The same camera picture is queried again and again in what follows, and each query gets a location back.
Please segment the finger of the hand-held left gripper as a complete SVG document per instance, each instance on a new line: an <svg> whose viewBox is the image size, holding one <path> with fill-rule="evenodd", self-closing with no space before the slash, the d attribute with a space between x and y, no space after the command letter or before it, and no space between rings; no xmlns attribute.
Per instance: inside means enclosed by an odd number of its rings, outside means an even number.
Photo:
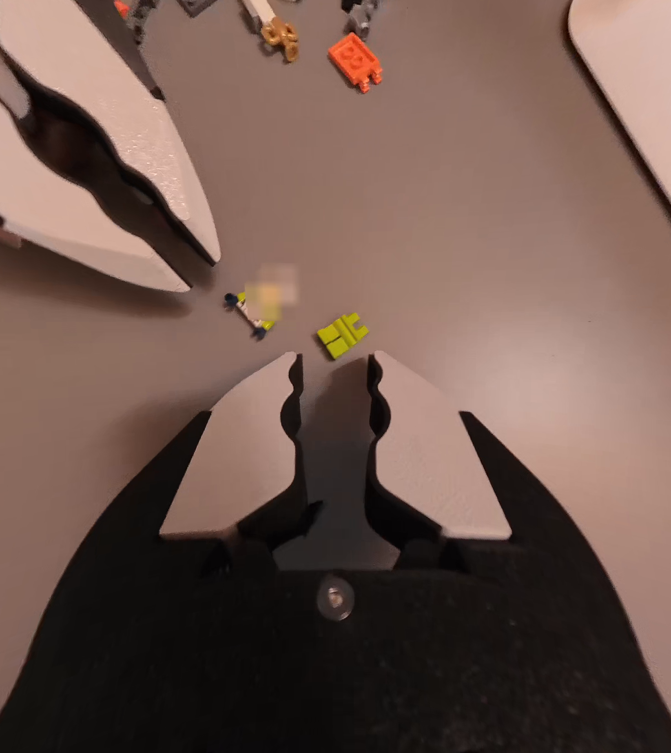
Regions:
<svg viewBox="0 0 671 753"><path fill-rule="evenodd" d="M0 46L32 83L92 123L199 255L220 261L199 175L113 2L0 1Z"/></svg>
<svg viewBox="0 0 671 753"><path fill-rule="evenodd" d="M3 230L120 281L170 293L191 288L144 240L108 218L85 188L38 160L1 102L0 220Z"/></svg>

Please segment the white wire screen stand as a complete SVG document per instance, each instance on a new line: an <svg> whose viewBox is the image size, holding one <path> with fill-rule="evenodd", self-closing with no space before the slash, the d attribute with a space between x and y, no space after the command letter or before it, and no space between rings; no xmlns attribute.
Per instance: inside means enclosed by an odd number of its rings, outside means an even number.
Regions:
<svg viewBox="0 0 671 753"><path fill-rule="evenodd" d="M671 1L574 1L567 30L671 203Z"/></svg>

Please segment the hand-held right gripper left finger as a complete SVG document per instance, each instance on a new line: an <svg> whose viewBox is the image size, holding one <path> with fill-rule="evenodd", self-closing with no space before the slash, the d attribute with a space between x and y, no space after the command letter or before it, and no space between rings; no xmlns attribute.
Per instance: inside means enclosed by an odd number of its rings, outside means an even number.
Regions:
<svg viewBox="0 0 671 753"><path fill-rule="evenodd" d="M303 357L286 352L210 409L161 525L164 539L287 541L308 514L300 398Z"/></svg>

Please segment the lime green lego legs piece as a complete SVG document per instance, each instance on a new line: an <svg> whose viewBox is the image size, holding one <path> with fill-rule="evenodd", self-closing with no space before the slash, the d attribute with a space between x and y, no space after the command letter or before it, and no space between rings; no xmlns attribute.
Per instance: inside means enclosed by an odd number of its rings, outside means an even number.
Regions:
<svg viewBox="0 0 671 753"><path fill-rule="evenodd" d="M317 330L321 342L331 360L336 361L351 351L369 333L358 313L338 317L334 322Z"/></svg>

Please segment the green white lego minifigure torso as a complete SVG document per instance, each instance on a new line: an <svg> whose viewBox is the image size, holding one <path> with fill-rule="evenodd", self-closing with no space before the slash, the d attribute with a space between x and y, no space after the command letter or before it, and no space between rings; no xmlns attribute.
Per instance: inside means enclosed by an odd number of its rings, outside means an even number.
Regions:
<svg viewBox="0 0 671 753"><path fill-rule="evenodd" d="M277 320L274 318L261 318L256 314L261 313L259 306L250 302L250 296L246 291L238 293L228 292L224 294L223 304L227 310L235 310L250 326L251 336L258 342L265 340L268 333L275 327Z"/></svg>

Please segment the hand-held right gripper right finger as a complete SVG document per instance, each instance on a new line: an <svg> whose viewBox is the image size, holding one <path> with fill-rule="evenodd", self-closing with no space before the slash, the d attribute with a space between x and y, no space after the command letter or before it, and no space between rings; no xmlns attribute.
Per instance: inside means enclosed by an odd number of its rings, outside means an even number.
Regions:
<svg viewBox="0 0 671 753"><path fill-rule="evenodd" d="M368 358L366 519L389 542L512 535L461 412L385 351Z"/></svg>

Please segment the pile of lego pieces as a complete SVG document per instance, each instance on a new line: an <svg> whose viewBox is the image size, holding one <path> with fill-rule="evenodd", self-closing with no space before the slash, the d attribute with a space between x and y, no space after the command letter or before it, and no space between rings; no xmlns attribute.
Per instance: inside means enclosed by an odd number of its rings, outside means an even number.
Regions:
<svg viewBox="0 0 671 753"><path fill-rule="evenodd" d="M341 9L346 15L345 36L327 52L328 59L345 80L364 93L371 84L381 82L381 64L366 45L372 18L381 4L379 1L341 2ZM157 5L157 2L113 2L115 10L128 25L137 44L142 43L146 19ZM266 51L280 51L288 63L299 59L298 32L293 24L276 14L270 2L242 1L241 6L249 27L260 38Z"/></svg>

